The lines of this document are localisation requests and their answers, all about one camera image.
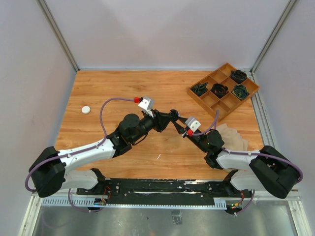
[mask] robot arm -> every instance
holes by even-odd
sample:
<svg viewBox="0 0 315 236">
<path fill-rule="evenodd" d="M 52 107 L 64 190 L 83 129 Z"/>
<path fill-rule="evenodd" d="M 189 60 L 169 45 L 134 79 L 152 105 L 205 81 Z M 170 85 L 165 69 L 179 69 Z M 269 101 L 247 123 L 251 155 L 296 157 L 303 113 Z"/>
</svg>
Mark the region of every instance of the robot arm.
<svg viewBox="0 0 315 236">
<path fill-rule="evenodd" d="M 153 103 L 152 99 L 144 97 L 138 105 L 144 117 L 140 120 L 136 114 L 126 115 L 117 129 L 103 140 L 68 150 L 56 151 L 54 147 L 46 148 L 29 170 L 31 171 L 42 161 L 54 159 L 39 167 L 31 175 L 38 195 L 48 197 L 60 189 L 94 188 L 104 180 L 99 170 L 76 171 L 75 169 L 91 162 L 120 156 L 129 151 L 131 146 L 144 140 L 150 130 L 162 132 L 170 122 L 182 137 L 188 137 L 199 149 L 207 153 L 205 160 L 211 168 L 246 170 L 246 172 L 238 171 L 229 174 L 229 178 L 225 180 L 226 188 L 266 189 L 276 197 L 285 198 L 300 177 L 294 168 L 281 161 L 275 162 L 257 155 L 248 155 L 250 152 L 242 152 L 241 155 L 225 152 L 222 150 L 224 142 L 218 131 L 210 130 L 202 135 L 193 135 L 200 133 L 198 130 L 200 122 L 193 117 L 181 118 L 176 110 L 171 110 L 169 113 L 153 110 Z M 177 120 L 184 123 L 186 127 L 180 126 Z M 269 146 L 255 152 L 284 158 Z"/>
</svg>

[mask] metal frame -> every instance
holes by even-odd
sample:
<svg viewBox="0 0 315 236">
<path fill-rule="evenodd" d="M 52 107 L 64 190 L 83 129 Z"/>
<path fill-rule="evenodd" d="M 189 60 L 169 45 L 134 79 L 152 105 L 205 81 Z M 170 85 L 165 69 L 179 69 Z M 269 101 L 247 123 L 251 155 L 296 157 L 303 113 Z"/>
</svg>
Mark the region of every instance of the metal frame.
<svg viewBox="0 0 315 236">
<path fill-rule="evenodd" d="M 48 24 L 50 25 L 52 31 L 54 32 L 57 40 L 59 41 L 60 43 L 60 46 L 62 47 L 65 55 L 67 56 L 70 64 L 72 65 L 73 69 L 75 70 L 75 72 L 78 72 L 80 69 L 79 69 L 79 66 L 78 64 L 76 63 L 67 43 L 65 42 L 64 38 L 63 38 L 63 35 L 61 34 L 61 31 L 60 29 L 58 28 L 58 25 L 51 13 L 51 11 L 49 10 L 49 7 L 46 3 L 45 0 L 36 0 L 36 2 L 38 3 L 40 9 L 42 10 L 44 16 L 46 17 L 46 20 L 48 22 Z"/>
<path fill-rule="evenodd" d="M 69 62 L 71 63 L 74 70 L 77 72 L 78 70 L 80 70 L 80 68 L 78 67 L 69 47 L 67 46 L 67 43 L 65 42 L 65 40 L 61 34 L 61 31 L 59 30 L 59 28 L 55 22 L 55 19 L 53 18 L 53 15 L 52 15 L 51 11 L 49 10 L 47 3 L 45 2 L 45 0 L 36 0 L 36 1 L 38 3 L 39 7 L 41 8 L 43 14 L 45 15 L 49 25 L 51 26 L 51 29 L 53 30 L 55 36 L 57 37 L 57 39 L 58 39 L 64 53 L 66 54 Z M 256 83 L 257 83 L 257 79 L 254 76 L 255 71 L 260 66 L 263 58 L 265 57 L 265 55 L 269 51 L 272 43 L 274 42 L 275 38 L 279 34 L 281 28 L 285 24 L 286 20 L 288 19 L 290 13 L 294 9 L 294 7 L 298 1 L 299 0 L 289 0 L 288 4 L 286 5 L 283 13 L 281 14 L 281 16 L 279 18 L 276 26 L 274 27 L 273 31 L 271 32 L 266 44 L 264 45 L 263 49 L 261 50 L 257 60 L 253 64 L 253 67 L 250 70 L 249 69 L 247 70 L 248 76 L 252 80 L 254 80 Z M 253 104 L 254 112 L 256 115 L 256 119 L 258 122 L 258 126 L 260 129 L 263 143 L 265 145 L 271 145 L 273 147 L 277 147 L 276 141 L 274 139 L 273 131 L 272 131 L 272 128 L 270 126 L 270 121 L 269 121 L 268 116 L 267 116 L 267 112 L 264 109 L 264 102 L 262 100 L 260 92 L 256 93 L 252 97 L 252 104 Z M 54 201 L 50 202 L 49 200 L 46 200 L 43 205 L 49 204 L 50 206 L 51 205 L 59 206 L 61 204 L 63 206 L 68 206 L 66 197 L 67 197 L 66 191 L 63 191 L 63 190 L 59 191 L 56 195 L 54 195 L 54 199 L 55 199 Z M 73 196 L 72 198 L 73 198 L 73 200 L 76 201 L 76 200 L 80 200 L 82 197 Z M 223 202 L 224 200 L 231 200 L 231 199 L 217 198 L 217 200 Z M 277 199 L 277 198 L 271 196 L 266 191 L 257 191 L 256 195 L 254 197 L 254 202 L 257 200 L 283 201 L 283 200 L 280 200 L 280 199 Z M 20 232 L 18 234 L 19 236 L 32 235 L 36 221 L 37 221 L 37 218 L 38 218 L 39 210 L 40 210 L 40 207 L 42 206 L 43 201 L 44 200 L 39 198 L 36 194 L 33 194 L 31 196 L 31 200 L 29 202 L 23 223 L 22 223 L 21 228 L 20 228 Z M 301 202 L 301 199 L 299 197 L 298 192 L 291 192 L 288 195 L 288 197 L 286 198 L 286 201 L 288 201 L 288 204 L 290 207 L 290 213 L 291 213 L 293 223 L 295 225 L 295 228 L 296 228 L 298 235 L 299 236 L 311 236 L 312 232 L 311 232 L 310 226 L 308 224 L 308 220 L 306 218 L 306 215 L 305 215 L 305 212 L 303 209 L 303 205 L 302 205 L 302 202 Z"/>
<path fill-rule="evenodd" d="M 73 203 L 78 207 L 95 207 L 94 201 L 100 196 L 75 196 L 72 197 Z M 225 200 L 215 199 L 214 205 L 208 206 L 172 206 L 172 205 L 132 205 L 132 204 L 106 204 L 99 208 L 153 208 L 153 209 L 207 209 L 207 210 L 226 210 Z M 51 196 L 42 201 L 42 206 L 70 207 L 68 196 Z"/>
<path fill-rule="evenodd" d="M 254 65 L 253 65 L 253 67 L 251 69 L 251 73 L 255 73 L 256 70 L 258 69 L 258 67 L 260 66 L 262 60 L 264 59 L 265 55 L 269 51 L 272 43 L 274 42 L 274 40 L 277 37 L 277 35 L 279 34 L 280 30 L 284 26 L 284 24 L 287 21 L 290 13 L 294 9 L 294 7 L 296 6 L 298 1 L 299 0 L 289 0 L 288 4 L 286 5 L 284 11 L 282 12 L 282 14 L 280 16 L 278 22 L 276 23 L 276 26 L 272 30 L 272 32 L 271 32 L 271 34 L 270 34 L 270 36 L 269 36 L 265 46 L 262 48 L 258 58 L 256 59 Z"/>
</svg>

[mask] purple cable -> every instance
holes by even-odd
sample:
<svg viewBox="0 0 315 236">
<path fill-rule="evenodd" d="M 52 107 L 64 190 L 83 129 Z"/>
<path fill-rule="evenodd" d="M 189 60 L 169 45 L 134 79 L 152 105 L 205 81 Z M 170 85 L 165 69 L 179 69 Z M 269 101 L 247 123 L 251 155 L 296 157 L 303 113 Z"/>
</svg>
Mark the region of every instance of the purple cable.
<svg viewBox="0 0 315 236">
<path fill-rule="evenodd" d="M 71 198 L 70 198 L 70 192 L 71 192 L 71 188 L 70 188 L 69 191 L 68 191 L 68 200 L 69 200 L 69 203 L 70 203 L 70 205 L 71 205 L 74 209 L 76 209 L 77 211 L 84 212 L 84 213 L 90 213 L 90 212 L 95 212 L 95 213 L 96 213 L 96 212 L 99 212 L 99 211 L 101 211 L 101 210 L 104 209 L 104 207 L 103 207 L 103 208 L 100 209 L 100 210 L 82 210 L 82 209 L 76 207 L 76 206 L 73 204 L 73 202 L 71 201 Z"/>
<path fill-rule="evenodd" d="M 110 98 L 108 99 L 106 102 L 104 102 L 104 104 L 102 105 L 101 109 L 100 109 L 100 112 L 99 112 L 99 121 L 100 121 L 100 125 L 102 126 L 102 129 L 104 131 L 104 138 L 102 139 L 102 141 L 98 144 L 98 145 L 95 145 L 93 147 L 87 147 L 85 149 L 82 149 L 82 150 L 79 150 L 79 151 L 74 151 L 74 152 L 71 152 L 70 155 L 75 155 L 75 154 L 79 154 L 79 153 L 83 153 L 85 151 L 89 151 L 89 150 L 92 150 L 100 145 L 102 145 L 105 140 L 106 140 L 106 137 L 107 137 L 107 133 L 106 133 L 106 130 L 105 130 L 105 126 L 103 124 L 103 118 L 102 118 L 102 113 L 103 113 L 103 109 L 105 107 L 105 105 L 112 101 L 112 100 L 123 100 L 123 101 L 129 101 L 129 102 L 133 102 L 133 99 L 129 99 L 129 98 L 123 98 L 123 97 L 113 97 L 113 98 Z M 32 174 L 39 168 L 41 167 L 42 165 L 46 164 L 47 162 L 50 162 L 50 161 L 54 161 L 54 160 L 57 160 L 57 159 L 60 159 L 60 158 L 63 158 L 63 157 L 67 157 L 68 154 L 64 154 L 64 155 L 60 155 L 60 156 L 54 156 L 52 158 L 49 158 L 49 159 L 46 159 L 40 163 L 38 163 L 36 166 L 34 166 L 33 169 L 31 169 L 31 171 L 29 172 L 29 174 L 26 176 L 26 179 L 25 179 L 25 188 L 30 191 L 30 192 L 36 192 L 37 190 L 36 189 L 31 189 L 29 187 L 29 180 L 32 176 Z"/>
<path fill-rule="evenodd" d="M 236 213 L 236 215 L 244 212 L 250 206 L 250 204 L 252 203 L 252 200 L 254 199 L 254 195 L 255 195 L 255 190 L 253 189 L 252 190 L 252 197 L 251 197 L 250 201 L 247 203 L 247 205 L 245 207 L 243 207 L 243 209 L 241 209 L 238 213 Z"/>
<path fill-rule="evenodd" d="M 248 155 L 249 154 L 248 152 L 228 151 L 225 148 L 222 148 L 222 150 L 227 152 L 227 153 L 236 154 L 236 155 Z M 292 166 L 300 175 L 300 177 L 299 177 L 299 179 L 297 180 L 296 183 L 301 182 L 303 177 L 304 177 L 302 170 L 297 165 L 293 164 L 292 162 L 290 162 L 288 160 L 282 159 L 282 158 L 277 157 L 277 156 L 272 156 L 272 155 L 268 155 L 268 154 L 264 154 L 264 153 L 259 153 L 259 152 L 252 152 L 251 155 L 269 157 L 271 159 L 275 159 L 277 161 L 282 161 L 282 162 Z"/>
<path fill-rule="evenodd" d="M 212 122 L 212 124 L 210 125 L 210 127 L 208 129 L 206 129 L 205 131 L 203 131 L 201 133 L 197 133 L 197 134 L 193 133 L 192 135 L 193 136 L 203 135 L 203 134 L 207 133 L 213 126 L 215 126 L 215 128 L 216 128 L 217 127 L 217 120 L 218 120 L 218 118 L 219 118 L 219 110 L 217 110 L 216 117 L 215 117 L 214 121 Z"/>
</svg>

